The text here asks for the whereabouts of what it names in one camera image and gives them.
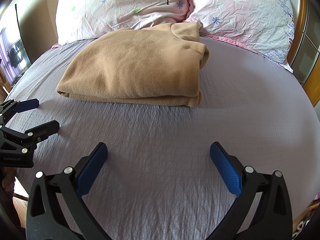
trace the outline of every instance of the pink pillowcase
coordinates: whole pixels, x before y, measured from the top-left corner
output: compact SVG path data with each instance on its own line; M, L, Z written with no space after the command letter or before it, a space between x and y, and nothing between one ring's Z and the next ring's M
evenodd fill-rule
M59 0L58 41L65 45L126 27L181 22L188 7L188 0Z
M186 22L201 35L241 46L283 64L294 22L290 0L189 0Z

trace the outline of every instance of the bed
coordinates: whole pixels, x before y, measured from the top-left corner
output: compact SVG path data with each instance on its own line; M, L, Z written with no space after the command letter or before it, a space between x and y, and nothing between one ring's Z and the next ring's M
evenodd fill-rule
M83 197L113 239L205 239L235 197L210 160L218 141L244 165L285 178L293 218L320 190L320 123L288 70L239 46L201 37L210 57L200 72L199 108L78 101L55 88L75 55L92 40L49 49L9 98L37 98L38 109L15 115L25 130L57 120L60 130L38 144L35 165L18 169L27 191L37 171L55 174L108 146L108 161ZM77 230L65 203L70 227ZM242 228L249 225L259 196Z

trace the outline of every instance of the tan fleece blanket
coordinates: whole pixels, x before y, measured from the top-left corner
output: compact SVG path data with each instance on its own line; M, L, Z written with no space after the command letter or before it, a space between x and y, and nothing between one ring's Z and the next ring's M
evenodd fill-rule
M199 69L209 57L197 23L107 33L70 63L56 91L86 101L199 106Z

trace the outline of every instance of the metal bolt head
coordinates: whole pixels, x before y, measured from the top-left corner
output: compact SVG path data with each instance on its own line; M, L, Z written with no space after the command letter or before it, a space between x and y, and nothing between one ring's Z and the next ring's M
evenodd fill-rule
M247 173L253 173L254 169L251 166L246 166L245 171Z
M281 177L282 177L281 171L276 171L276 172L275 172L275 175L276 175L278 178L281 178Z
M42 172L42 171L38 171L38 172L36 173L36 178L41 178L42 175L43 175L43 172Z
M63 172L64 172L65 174L70 174L72 171L73 171L73 168L72 168L72 167L66 167L66 168L63 170Z

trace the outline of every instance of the glass panel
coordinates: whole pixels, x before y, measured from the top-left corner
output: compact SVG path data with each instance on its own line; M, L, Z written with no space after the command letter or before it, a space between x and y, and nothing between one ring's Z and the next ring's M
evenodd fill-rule
M306 35L319 50L320 47L320 20L312 5L309 5Z
M13 87L31 63L21 40L15 8L7 9L0 22L0 68Z
M293 74L297 80L303 84L309 76L314 63L316 61L318 51L315 46L312 45L311 41L303 35L302 44L299 51L291 65Z

